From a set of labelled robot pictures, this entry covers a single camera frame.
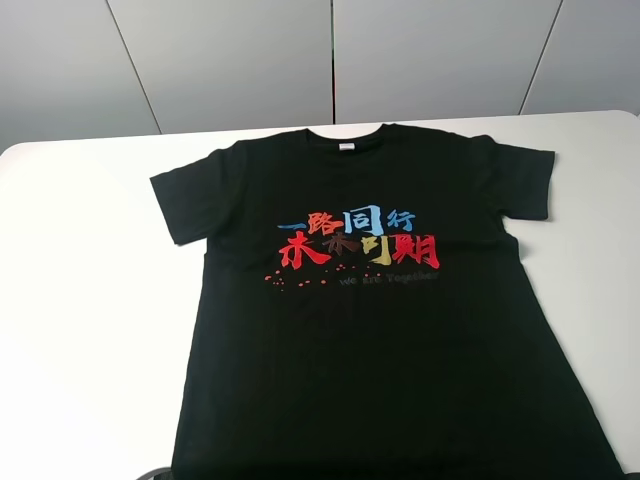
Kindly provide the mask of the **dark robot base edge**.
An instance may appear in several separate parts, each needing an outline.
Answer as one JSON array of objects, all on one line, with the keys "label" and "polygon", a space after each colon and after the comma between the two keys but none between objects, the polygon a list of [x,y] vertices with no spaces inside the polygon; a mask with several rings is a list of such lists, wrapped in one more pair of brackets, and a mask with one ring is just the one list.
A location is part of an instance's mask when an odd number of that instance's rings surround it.
[{"label": "dark robot base edge", "polygon": [[173,480],[170,467],[157,468],[141,475],[137,480]]}]

